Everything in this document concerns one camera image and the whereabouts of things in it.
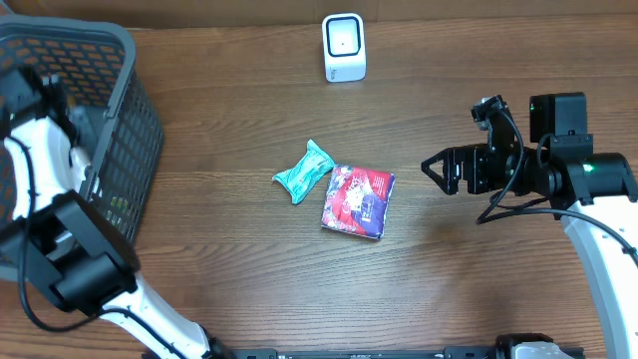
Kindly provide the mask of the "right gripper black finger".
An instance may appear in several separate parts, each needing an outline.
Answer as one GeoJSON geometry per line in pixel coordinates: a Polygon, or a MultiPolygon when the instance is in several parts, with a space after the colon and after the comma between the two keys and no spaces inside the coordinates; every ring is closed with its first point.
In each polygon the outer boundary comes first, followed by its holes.
{"type": "Polygon", "coordinates": [[[429,168],[438,162],[442,162],[443,164],[446,164],[450,161],[450,158],[453,152],[454,152],[453,148],[447,148],[447,149],[441,150],[440,152],[433,155],[432,157],[422,161],[422,167],[429,168]]]}
{"type": "Polygon", "coordinates": [[[448,193],[448,180],[446,177],[446,171],[443,171],[441,174],[439,174],[433,169],[433,165],[438,163],[443,164],[444,162],[437,159],[425,160],[421,163],[421,170],[442,190],[443,193],[448,193]]]}

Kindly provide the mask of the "red purple floral liner pack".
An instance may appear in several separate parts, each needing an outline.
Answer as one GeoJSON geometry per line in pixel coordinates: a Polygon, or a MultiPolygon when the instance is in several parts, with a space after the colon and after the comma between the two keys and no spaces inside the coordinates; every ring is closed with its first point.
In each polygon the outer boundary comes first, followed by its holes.
{"type": "Polygon", "coordinates": [[[336,165],[328,181],[321,225],[381,239],[394,184],[392,173],[336,165]]]}

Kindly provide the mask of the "teal wipes packet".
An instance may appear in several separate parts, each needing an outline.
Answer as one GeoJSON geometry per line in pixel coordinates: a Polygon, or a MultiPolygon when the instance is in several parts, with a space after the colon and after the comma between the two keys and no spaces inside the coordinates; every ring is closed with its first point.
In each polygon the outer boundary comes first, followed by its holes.
{"type": "Polygon", "coordinates": [[[335,167],[332,158],[313,140],[306,145],[306,153],[291,169],[273,176],[290,194],[291,202],[299,204],[314,185],[335,167]]]}

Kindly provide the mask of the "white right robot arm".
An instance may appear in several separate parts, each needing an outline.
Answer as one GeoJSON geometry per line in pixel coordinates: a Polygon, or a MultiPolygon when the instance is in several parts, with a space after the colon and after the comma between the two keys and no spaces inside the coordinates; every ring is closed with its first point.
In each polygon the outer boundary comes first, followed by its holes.
{"type": "Polygon", "coordinates": [[[611,358],[637,355],[637,179],[619,153],[596,153],[581,92],[533,96],[524,141],[500,95],[473,105],[483,144],[452,147],[421,164],[446,194],[465,181],[488,193],[477,224],[547,214],[583,265],[611,358]]]}

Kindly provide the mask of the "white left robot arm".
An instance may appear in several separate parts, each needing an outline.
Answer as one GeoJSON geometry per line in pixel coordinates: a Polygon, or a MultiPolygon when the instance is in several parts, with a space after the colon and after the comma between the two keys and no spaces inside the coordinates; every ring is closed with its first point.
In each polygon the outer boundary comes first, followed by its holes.
{"type": "Polygon", "coordinates": [[[1,75],[1,138],[16,182],[12,221],[1,251],[16,265],[22,309],[38,328],[65,333],[109,321],[158,358],[227,358],[201,325],[167,304],[113,217],[137,215],[134,195],[116,196],[100,213],[104,191],[69,118],[65,89],[31,66],[1,75]]]}

